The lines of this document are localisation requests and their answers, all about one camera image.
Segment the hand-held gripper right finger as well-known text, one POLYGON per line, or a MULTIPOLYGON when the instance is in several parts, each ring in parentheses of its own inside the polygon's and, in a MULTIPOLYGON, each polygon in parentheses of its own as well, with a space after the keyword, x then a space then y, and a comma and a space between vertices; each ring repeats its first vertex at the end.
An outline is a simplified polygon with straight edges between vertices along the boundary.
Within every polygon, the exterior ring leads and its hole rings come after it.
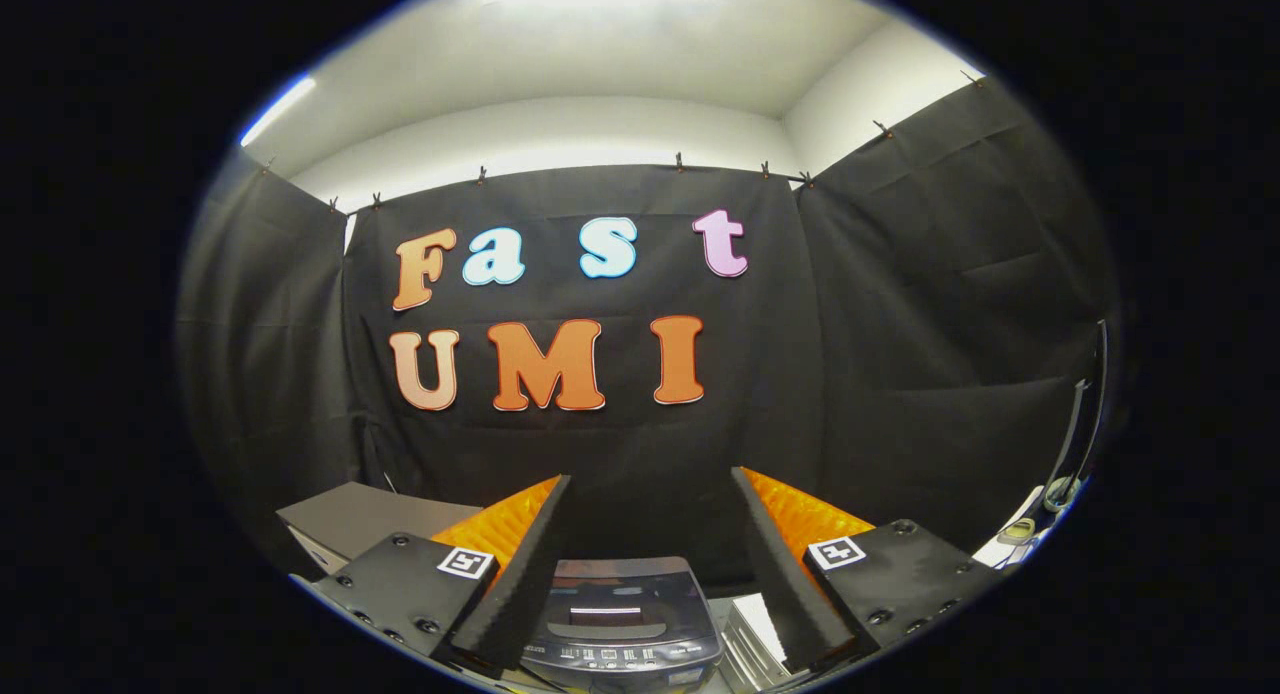
POLYGON ((745 543, 791 670, 823 674, 948 622, 1004 580, 910 519, 874 526, 741 466, 745 543))

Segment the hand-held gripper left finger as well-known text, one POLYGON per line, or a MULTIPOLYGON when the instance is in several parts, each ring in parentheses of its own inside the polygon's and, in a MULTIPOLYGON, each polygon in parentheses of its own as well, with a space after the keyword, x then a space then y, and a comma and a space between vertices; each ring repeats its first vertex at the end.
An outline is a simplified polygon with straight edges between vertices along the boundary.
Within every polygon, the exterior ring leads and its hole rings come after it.
POLYGON ((410 659, 463 680, 520 667, 567 538, 561 474, 461 521, 465 537, 390 530, 312 584, 312 599, 410 659))

